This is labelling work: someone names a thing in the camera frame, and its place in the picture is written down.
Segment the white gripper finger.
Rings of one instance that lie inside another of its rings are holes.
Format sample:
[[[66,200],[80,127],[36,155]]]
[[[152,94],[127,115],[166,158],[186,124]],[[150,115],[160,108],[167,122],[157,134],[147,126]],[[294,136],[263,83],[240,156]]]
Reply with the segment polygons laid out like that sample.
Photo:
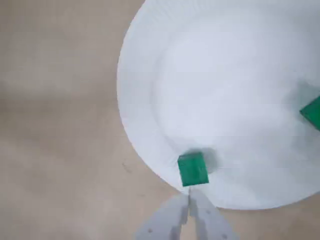
[[[198,240],[237,240],[229,222],[198,189],[189,189],[189,215],[195,220]]]
[[[189,196],[171,197],[142,224],[135,234],[136,240],[179,240],[182,226],[189,215]]]

